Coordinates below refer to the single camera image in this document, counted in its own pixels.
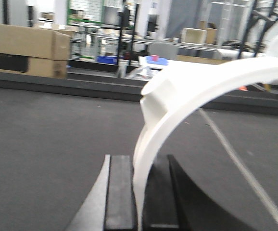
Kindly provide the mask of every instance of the green frame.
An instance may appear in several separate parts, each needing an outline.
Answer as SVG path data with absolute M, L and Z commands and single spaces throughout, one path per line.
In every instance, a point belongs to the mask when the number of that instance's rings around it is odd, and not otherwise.
M 96 24 L 102 24 L 103 20 L 104 20 L 104 3 L 105 0 L 102 0 L 101 3 L 101 7 L 102 7 L 102 11 L 101 11 L 101 21 L 100 22 L 96 22 L 96 21 L 92 21 L 92 20 L 86 20 L 86 19 L 78 19 L 78 18 L 70 18 L 71 15 L 71 0 L 67 0 L 67 14 L 66 14 L 66 24 L 69 25 L 70 21 L 77 21 L 77 22 L 84 22 L 84 23 L 96 23 Z

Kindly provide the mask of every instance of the white plastic part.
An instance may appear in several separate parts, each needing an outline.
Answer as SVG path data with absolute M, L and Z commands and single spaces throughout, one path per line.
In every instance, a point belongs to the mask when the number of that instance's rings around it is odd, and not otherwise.
M 40 25 L 40 28 L 51 29 L 51 23 L 44 23 L 44 25 Z
M 206 40 L 206 34 L 206 30 L 183 28 L 181 42 L 187 44 L 203 45 Z
M 278 80 L 278 58 L 241 59 L 221 65 L 172 63 L 142 90 L 143 127 L 134 152 L 133 187 L 142 230 L 142 209 L 152 163 L 171 132 L 192 112 L 240 86 Z
M 59 25 L 60 30 L 65 30 L 65 25 Z

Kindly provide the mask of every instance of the orange object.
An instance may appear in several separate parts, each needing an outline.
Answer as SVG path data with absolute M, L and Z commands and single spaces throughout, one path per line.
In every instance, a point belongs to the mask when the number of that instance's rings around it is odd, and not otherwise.
M 240 87 L 239 90 L 248 91 L 245 86 Z

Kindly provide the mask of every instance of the thin metal rod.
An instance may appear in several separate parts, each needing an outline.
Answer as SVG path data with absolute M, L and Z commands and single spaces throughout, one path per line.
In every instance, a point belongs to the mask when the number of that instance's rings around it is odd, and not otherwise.
M 124 5 L 123 12 L 121 13 L 121 20 L 120 20 L 120 36 L 119 36 L 119 44 L 118 44 L 118 50 L 116 55 L 116 64 L 119 65 L 120 61 L 120 52 L 122 49 L 122 36 L 123 36 L 123 27 L 124 27 L 124 15 L 126 11 L 126 6 Z
M 248 39 L 248 35 L 249 35 L 249 32 L 250 32 L 251 28 L 258 22 L 257 19 L 253 19 L 254 18 L 253 12 L 255 11 L 257 5 L 258 5 L 258 0 L 255 0 L 254 3 L 253 3 L 253 7 L 251 9 L 251 12 L 250 12 L 250 16 L 249 16 L 248 24 L 247 24 L 247 27 L 246 27 L 246 30 L 245 30 L 245 33 L 244 33 L 244 36 L 243 36 L 243 40 L 242 40 L 241 45 L 240 45 L 240 51 L 239 51 L 239 54 L 237 56 L 238 59 L 241 58 L 241 54 L 244 50 L 245 43 Z
M 3 0 L 2 1 L 3 7 L 3 24 L 9 24 L 9 1 Z
M 277 4 L 277 1 L 278 0 L 274 0 L 273 1 L 273 4 L 269 10 L 269 13 L 268 13 L 268 20 L 265 20 L 265 25 L 264 25 L 264 28 L 260 34 L 260 38 L 259 38 L 259 41 L 257 42 L 256 44 L 256 47 L 254 49 L 254 57 L 257 56 L 259 50 L 260 50 L 260 47 L 261 47 L 261 44 L 262 44 L 262 41 L 263 41 L 263 38 L 265 36 L 265 33 L 275 24 L 276 21 L 273 21 L 273 22 L 270 22 L 270 17 L 273 15 L 274 13 L 274 10 L 275 10 L 275 6 Z
M 133 46 L 134 46 L 134 40 L 135 40 L 135 32 L 136 32 L 136 22 L 137 22 L 137 16 L 138 16 L 138 11 L 139 11 L 139 4 L 136 4 L 136 11 L 135 11 L 135 19 L 134 19 L 134 28 L 132 32 L 132 37 L 131 37 L 131 43 L 130 43 L 130 57 L 128 61 L 128 65 L 131 65 L 131 57 L 133 56 Z

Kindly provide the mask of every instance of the white box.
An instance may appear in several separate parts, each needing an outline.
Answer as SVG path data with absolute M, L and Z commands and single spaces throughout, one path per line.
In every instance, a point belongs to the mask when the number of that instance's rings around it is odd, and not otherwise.
M 182 43 L 203 45 L 206 40 L 206 30 L 184 28 L 182 31 Z

